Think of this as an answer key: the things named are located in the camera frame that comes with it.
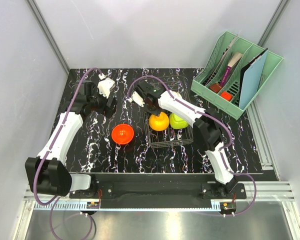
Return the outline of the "white bowl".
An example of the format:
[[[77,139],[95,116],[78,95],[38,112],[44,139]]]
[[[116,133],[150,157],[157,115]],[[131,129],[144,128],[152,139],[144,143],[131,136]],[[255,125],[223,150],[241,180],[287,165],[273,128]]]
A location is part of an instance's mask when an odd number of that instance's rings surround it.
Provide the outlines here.
[[[189,124],[184,119],[182,119],[181,117],[179,117],[174,113],[171,113],[169,115],[169,123],[170,126],[175,130],[184,129],[189,126]]]

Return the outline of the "orange bowl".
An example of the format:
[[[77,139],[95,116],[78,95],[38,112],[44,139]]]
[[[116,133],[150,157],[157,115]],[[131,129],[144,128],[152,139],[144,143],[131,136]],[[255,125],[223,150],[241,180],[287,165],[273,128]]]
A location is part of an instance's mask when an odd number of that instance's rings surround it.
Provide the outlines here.
[[[133,140],[134,135],[134,129],[128,124],[118,124],[111,132],[112,140],[119,145],[129,144]]]

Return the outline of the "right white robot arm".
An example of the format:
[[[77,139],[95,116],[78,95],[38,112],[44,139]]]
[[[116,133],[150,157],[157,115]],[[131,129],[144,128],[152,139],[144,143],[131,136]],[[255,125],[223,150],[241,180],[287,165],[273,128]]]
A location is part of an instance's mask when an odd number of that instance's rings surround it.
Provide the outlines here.
[[[193,129],[193,142],[203,148],[214,171],[218,195],[229,198],[235,192],[237,181],[225,154],[222,140],[222,123],[207,113],[204,108],[197,107],[184,100],[176,92],[159,83],[152,86],[146,81],[138,83],[131,99],[144,111],[159,116],[168,111],[186,121]]]

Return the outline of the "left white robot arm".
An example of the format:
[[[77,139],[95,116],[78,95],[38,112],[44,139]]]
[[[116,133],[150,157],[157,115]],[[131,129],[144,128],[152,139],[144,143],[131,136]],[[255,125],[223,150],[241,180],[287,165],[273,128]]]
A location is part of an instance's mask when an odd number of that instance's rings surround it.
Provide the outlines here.
[[[29,157],[25,170],[30,189],[36,194],[66,196],[80,191],[85,197],[93,198],[98,186],[85,173],[69,173],[65,167],[68,150],[84,120],[91,112],[110,118],[117,105],[113,95],[116,83],[106,77],[99,83],[83,81],[76,83],[76,91],[68,103],[44,148],[37,157]]]

